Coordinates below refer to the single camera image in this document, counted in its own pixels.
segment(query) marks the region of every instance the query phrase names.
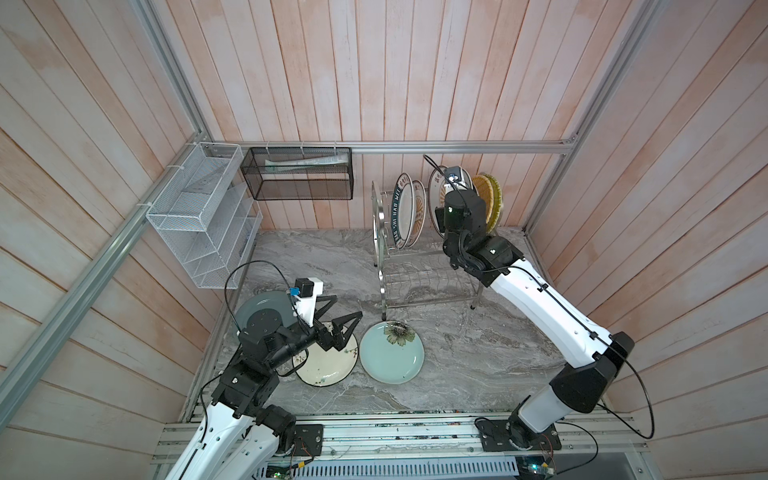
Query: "white wire basket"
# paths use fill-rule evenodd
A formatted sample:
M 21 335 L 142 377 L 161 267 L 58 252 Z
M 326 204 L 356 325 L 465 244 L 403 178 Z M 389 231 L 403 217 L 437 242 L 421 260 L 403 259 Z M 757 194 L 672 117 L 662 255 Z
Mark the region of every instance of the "white wire basket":
M 200 143 L 147 212 L 158 230 L 202 232 L 243 163 L 240 145 Z
M 229 283 L 227 277 L 250 252 L 261 225 L 261 210 L 250 215 L 247 184 L 230 187 L 242 160 L 239 145 L 197 145 L 147 214 L 200 288 L 237 288 L 242 271 Z

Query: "black mesh basket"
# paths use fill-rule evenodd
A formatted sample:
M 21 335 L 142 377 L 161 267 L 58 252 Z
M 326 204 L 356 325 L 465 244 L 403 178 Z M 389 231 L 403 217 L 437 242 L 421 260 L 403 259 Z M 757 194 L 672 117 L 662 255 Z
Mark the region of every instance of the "black mesh basket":
M 352 150 L 252 147 L 240 169 L 256 200 L 352 200 Z

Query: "white plate with black rim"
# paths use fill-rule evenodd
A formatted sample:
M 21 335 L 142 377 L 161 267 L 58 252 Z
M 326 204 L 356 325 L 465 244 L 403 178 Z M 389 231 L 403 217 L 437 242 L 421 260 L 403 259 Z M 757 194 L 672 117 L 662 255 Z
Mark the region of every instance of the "white plate with black rim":
M 445 165 L 440 165 L 440 170 L 445 170 Z M 432 174 L 429 175 L 429 191 L 427 192 L 427 198 L 429 199 L 429 217 L 432 218 L 432 225 L 435 226 L 435 230 L 440 233 L 440 229 L 437 227 L 437 214 L 435 208 L 440 208 L 445 202 L 445 176 L 442 172 L 432 170 Z
M 392 239 L 395 247 L 403 248 L 411 234 L 416 210 L 414 208 L 413 182 L 408 174 L 400 174 L 392 192 Z
M 426 220 L 427 209 L 427 193 L 424 188 L 424 184 L 418 180 L 412 182 L 413 185 L 413 210 L 414 221 L 413 228 L 411 229 L 411 235 L 406 241 L 406 247 L 413 247 L 413 244 L 419 239 L 422 234 L 422 228 L 424 227 L 424 220 Z
M 331 322 L 323 322 L 327 329 L 331 328 Z M 331 386 L 344 380 L 355 368 L 357 363 L 357 338 L 352 335 L 349 342 L 342 350 L 330 349 L 327 352 L 317 343 L 307 347 L 309 357 L 304 351 L 293 357 L 293 366 L 297 367 L 306 360 L 304 366 L 296 371 L 299 378 L 311 386 Z

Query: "black cable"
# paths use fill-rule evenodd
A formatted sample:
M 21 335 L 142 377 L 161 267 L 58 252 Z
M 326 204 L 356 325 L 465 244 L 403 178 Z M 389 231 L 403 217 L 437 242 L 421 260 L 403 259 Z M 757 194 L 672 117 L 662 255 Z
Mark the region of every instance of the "black cable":
M 301 363 L 300 363 L 298 366 L 294 366 L 294 367 L 293 367 L 293 368 L 292 368 L 292 369 L 291 369 L 291 370 L 290 370 L 288 373 L 284 373 L 284 374 L 279 374 L 279 373 L 278 373 L 278 374 L 277 374 L 277 376 L 279 376 L 279 377 L 281 377 L 281 378 L 285 378 L 285 377 L 287 377 L 287 376 L 290 376 L 290 375 L 292 375 L 292 374 L 296 373 L 296 372 L 297 372 L 297 371 L 298 371 L 298 370 L 299 370 L 301 367 L 303 367 L 303 366 L 304 366 L 304 364 L 306 363 L 306 361 L 310 359 L 310 351 L 309 351 L 309 350 L 307 350 L 307 349 L 304 349 L 304 354 L 305 354 L 306 356 L 304 357 L 304 361 L 303 361 L 303 362 L 301 362 Z
M 232 273 L 227 277 L 227 281 L 224 282 L 224 302 L 227 305 L 227 310 L 230 312 L 230 316 L 232 317 L 232 322 L 235 324 L 235 328 L 237 328 L 237 332 L 240 333 L 242 329 L 240 328 L 240 325 L 237 324 L 237 319 L 235 318 L 235 314 L 232 312 L 232 307 L 230 306 L 230 299 L 227 296 L 227 285 L 230 283 L 230 279 L 232 276 L 237 272 L 239 269 L 243 268 L 246 265 L 250 265 L 252 263 L 268 263 L 271 266 L 275 267 L 275 270 L 280 274 L 280 276 L 283 278 L 283 282 L 286 284 L 286 288 L 290 291 L 290 284 L 288 284 L 288 280 L 286 279 L 286 276 L 283 275 L 283 272 L 280 271 L 280 268 L 278 268 L 277 265 L 274 263 L 268 261 L 268 260 L 251 260 L 250 262 L 245 262 L 242 265 L 239 265 L 235 270 L 232 270 Z M 293 312 L 296 314 L 296 318 L 299 318 L 299 312 L 296 311 L 296 307 L 293 305 L 293 301 L 290 302 L 291 308 L 293 308 Z
M 606 409 L 606 410 L 607 410 L 607 411 L 609 411 L 610 413 L 613 413 L 613 414 L 614 414 L 614 416 L 616 416 L 616 418 L 618 418 L 619 420 L 621 420 L 621 421 L 622 421 L 622 422 L 623 422 L 623 423 L 624 423 L 624 424 L 625 424 L 627 427 L 629 427 L 629 428 L 632 430 L 632 432 L 635 432 L 635 433 L 637 433 L 637 434 L 638 434 L 640 437 L 642 437 L 643 439 L 646 439 L 646 440 L 650 440 L 650 439 L 652 439 L 652 438 L 654 437 L 655 433 L 656 433 L 656 419 L 654 418 L 654 407 L 653 407 L 653 406 L 651 405 L 651 403 L 650 403 L 650 398 L 648 397 L 648 390 L 645 388 L 645 383 L 643 382 L 643 379 L 640 377 L 640 374 L 639 374 L 639 373 L 637 373 L 637 370 L 635 370 L 635 369 L 634 369 L 634 367 L 632 366 L 632 364 L 631 364 L 631 363 L 629 363 L 629 360 L 627 360 L 627 357 L 626 357 L 625 355 L 623 355 L 621 352 L 619 352 L 618 350 L 616 350 L 616 349 L 615 349 L 613 346 L 611 346 L 609 343 L 606 343 L 606 342 L 605 342 L 605 340 L 603 340 L 603 339 L 602 339 L 602 338 L 601 338 L 601 337 L 600 337 L 600 336 L 597 334 L 597 332 L 594 332 L 594 331 L 592 331 L 592 330 L 591 330 L 591 329 L 590 329 L 588 326 L 586 326 L 586 325 L 584 324 L 584 322 L 582 322 L 581 320 L 579 320 L 579 319 L 576 317 L 576 315 L 574 315 L 574 314 L 573 314 L 573 313 L 572 313 L 572 312 L 571 312 L 571 311 L 570 311 L 568 308 L 566 308 L 566 307 L 565 307 L 565 305 L 563 305 L 563 304 L 560 302 L 560 300 L 558 300 L 558 298 L 557 298 L 556 296 L 552 295 L 552 293 L 551 293 L 551 292 L 548 290 L 548 288 L 547 288 L 547 287 L 545 287 L 545 286 L 544 286 L 544 284 L 542 284 L 541 282 L 539 282 L 538 280 L 536 280 L 536 276 L 535 276 L 535 275 L 533 275 L 531 272 L 527 271 L 525 268 L 522 268 L 522 267 L 520 267 L 520 266 L 516 266 L 516 265 L 511 265 L 511 266 L 504 266 L 504 267 L 501 267 L 501 268 L 494 268 L 494 269 L 492 269 L 492 270 L 485 270 L 485 271 L 484 271 L 484 273 L 485 273 L 485 272 L 493 272 L 493 271 L 497 271 L 497 270 L 502 270 L 502 269 L 504 269 L 504 268 L 516 268 L 516 269 L 518 269 L 518 270 L 522 270 L 523 272 L 527 273 L 527 274 L 528 274 L 528 276 L 529 276 L 529 277 L 531 277 L 531 279 L 532 279 L 533 281 L 535 281 L 535 282 L 538 284 L 538 286 L 539 286 L 539 290 L 540 290 L 540 291 L 542 291 L 542 292 L 546 292 L 546 293 L 547 293 L 547 294 L 548 294 L 548 295 L 549 295 L 549 296 L 550 296 L 550 297 L 551 297 L 551 298 L 552 298 L 552 299 L 553 299 L 553 300 L 554 300 L 554 301 L 555 301 L 555 302 L 556 302 L 556 303 L 557 303 L 557 304 L 558 304 L 558 305 L 559 305 L 559 306 L 560 306 L 560 307 L 561 307 L 563 310 L 565 310 L 565 312 L 566 312 L 568 315 L 570 315 L 570 316 L 571 316 L 571 318 L 572 318 L 572 319 L 576 320 L 576 323 L 578 323 L 579 325 L 581 325 L 581 326 L 582 326 L 582 327 L 583 327 L 585 330 L 587 330 L 587 332 L 589 332 L 589 337 L 590 337 L 590 338 L 592 338 L 592 339 L 598 339 L 598 340 L 600 340 L 600 342 L 601 342 L 603 345 L 605 345 L 607 348 L 609 348 L 609 349 L 613 350 L 613 351 L 614 351 L 614 353 L 616 353 L 616 355 L 618 355 L 618 356 L 619 356 L 619 357 L 620 357 L 620 358 L 621 358 L 621 359 L 624 361 L 624 363 L 626 363 L 626 364 L 627 364 L 627 366 L 628 366 L 628 367 L 629 367 L 629 368 L 632 370 L 632 373 L 634 373 L 634 375 L 637 377 L 637 381 L 638 381 L 638 382 L 640 382 L 640 386 L 643 388 L 643 394 L 645 395 L 645 401 L 646 401 L 646 403 L 648 404 L 648 414 L 650 415 L 650 435 L 648 435 L 648 436 L 645 436 L 645 435 L 643 435 L 643 434 L 642 434 L 642 433 L 640 433 L 638 430 L 636 430 L 636 429 L 633 429 L 633 428 L 632 428 L 632 427 L 631 427 L 629 424 L 627 424 L 627 423 L 626 423 L 626 422 L 625 422 L 623 419 L 620 419 L 618 415 L 616 415 L 615 413 L 613 413 L 613 412 L 612 412 L 611 410 L 609 410 L 607 407 L 605 407 L 605 406 L 601 406 L 601 407 L 603 407 L 604 409 Z
M 205 415 L 205 429 L 203 429 L 203 436 L 200 437 L 200 443 L 203 443 L 203 440 L 205 439 L 205 434 L 208 432 L 208 410 L 205 408 L 205 402 L 203 401 L 203 390 L 205 387 L 209 386 L 211 382 L 213 382 L 215 379 L 218 379 L 221 376 L 221 374 L 216 375 L 212 379 L 205 382 L 205 385 L 200 387 L 200 391 L 198 392 L 197 396 L 200 399 L 200 404 L 203 406 L 203 415 Z
M 464 198 L 464 194 L 462 193 L 462 190 L 466 190 L 466 189 L 465 189 L 465 188 L 464 188 L 464 189 L 460 189 L 460 188 L 458 188 L 458 185 L 457 185 L 457 184 L 456 184 L 456 183 L 455 183 L 453 180 L 451 180 L 450 178 L 448 178 L 448 175 L 444 174 L 444 173 L 442 172 L 442 170 L 440 170 L 440 167 L 438 167 L 438 166 L 437 166 L 437 164 L 436 164 L 436 163 L 435 163 L 435 161 L 432 159 L 432 157 L 430 157 L 429 155 L 424 155 L 424 160 L 426 160 L 426 161 L 427 161 L 427 163 L 428 163 L 428 164 L 429 164 L 429 165 L 430 165 L 430 166 L 431 166 L 431 167 L 432 167 L 434 170 L 436 170 L 436 171 L 437 171 L 437 173 L 441 174 L 441 175 L 442 175 L 442 176 L 443 176 L 443 177 L 444 177 L 444 178 L 445 178 L 445 179 L 448 181 L 448 183 L 450 183 L 450 184 L 451 184 L 451 187 L 453 187 L 453 189 L 454 189 L 454 190 L 458 191 L 458 195 L 459 195 L 459 196 L 462 198 L 462 202 L 464 202 L 464 206 L 465 206 L 465 207 L 467 207 L 467 210 L 469 210 L 469 204 L 467 204 L 467 199 L 465 199 L 465 198 Z
M 209 386 L 211 382 L 213 382 L 215 379 L 219 378 L 221 374 L 216 375 L 212 379 L 208 380 L 205 385 L 200 387 L 200 391 L 197 394 L 197 398 L 200 400 L 200 404 L 203 406 L 203 415 L 205 416 L 205 428 L 203 429 L 203 436 L 200 437 L 200 443 L 203 443 L 203 440 L 205 439 L 205 434 L 208 432 L 208 411 L 205 409 L 205 402 L 203 402 L 203 390 L 205 387 Z M 187 461 L 187 464 L 184 466 L 184 470 L 181 471 L 181 475 L 179 475 L 179 480 L 181 480 L 184 477 L 184 474 L 187 473 L 187 469 L 190 467 L 190 464 L 192 463 L 192 460 L 197 453 L 197 449 L 192 452 L 192 455 L 190 455 L 190 459 Z
M 589 430 L 587 430 L 586 428 L 582 427 L 581 425 L 576 425 L 575 423 L 570 423 L 570 422 L 556 422 L 556 423 L 564 423 L 565 425 L 573 425 L 574 427 L 578 427 L 578 428 L 584 430 L 587 433 L 587 435 L 592 437 L 592 441 L 594 442 L 594 455 L 592 455 L 592 458 L 590 458 L 586 462 L 581 463 L 579 465 L 576 465 L 574 467 L 568 467 L 565 470 L 561 470 L 561 471 L 557 472 L 557 475 L 562 475 L 565 472 L 569 472 L 571 470 L 575 470 L 576 468 L 583 467 L 584 465 L 588 464 L 589 462 L 591 462 L 592 460 L 595 460 L 598 457 L 598 452 L 600 451 L 600 446 L 598 445 L 597 439 L 594 437 L 594 435 L 592 435 L 589 432 Z
M 490 424 L 491 424 L 491 431 L 489 432 L 488 430 L 484 430 L 484 429 L 481 429 L 481 428 L 480 428 L 480 425 L 478 425 L 478 420 L 483 420 L 483 421 L 485 421 L 485 422 L 488 422 L 488 423 L 490 423 Z M 493 425 L 493 421 L 492 421 L 491 419 L 488 419 L 488 418 L 486 418 L 486 417 L 477 417 L 477 418 L 475 419 L 475 428 L 476 428 L 476 429 L 477 429 L 477 430 L 478 430 L 478 431 L 479 431 L 481 434 L 483 434 L 483 435 L 486 435 L 486 436 L 489 436 L 489 437 L 491 437 L 491 438 L 494 440 L 494 442 L 498 442 L 498 438 L 496 437 L 496 428 L 495 428 L 495 426 Z
M 602 404 L 598 403 L 598 407 L 600 407 L 601 409 L 605 410 L 606 412 L 610 413 L 611 415 L 613 415 L 614 417 L 616 417 L 617 419 L 619 419 L 619 421 L 620 421 L 621 423 L 625 424 L 625 425 L 627 426 L 627 428 L 629 428 L 629 429 L 630 429 L 632 432 L 635 432 L 635 433 L 637 433 L 639 436 L 643 437 L 644 439 L 646 439 L 646 440 L 650 440 L 650 439 L 652 439 L 652 438 L 653 438 L 653 436 L 654 436 L 654 431 L 653 431 L 653 429 L 651 429 L 651 433 L 650 433 L 650 435 L 649 435 L 649 436 L 645 436 L 645 435 L 643 435 L 642 433 L 640 433 L 638 430 L 636 430 L 635 428 L 633 428 L 633 427 L 632 427 L 632 425 L 630 425 L 630 424 L 628 424 L 627 422 L 625 422 L 625 421 L 624 421 L 624 419 L 622 419 L 622 418 L 621 418 L 621 417 L 620 417 L 620 416 L 619 416 L 619 415 L 618 415 L 616 412 L 614 412 L 613 410 L 609 409 L 607 406 L 605 406 L 605 405 L 602 405 Z

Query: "light blue plate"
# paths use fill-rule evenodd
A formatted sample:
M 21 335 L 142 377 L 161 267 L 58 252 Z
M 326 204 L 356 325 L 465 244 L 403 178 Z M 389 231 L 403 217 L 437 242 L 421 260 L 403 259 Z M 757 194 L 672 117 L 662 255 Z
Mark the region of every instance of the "light blue plate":
M 374 380 L 397 385 L 419 374 L 424 345 L 416 331 L 401 322 L 381 322 L 360 341 L 360 362 Z

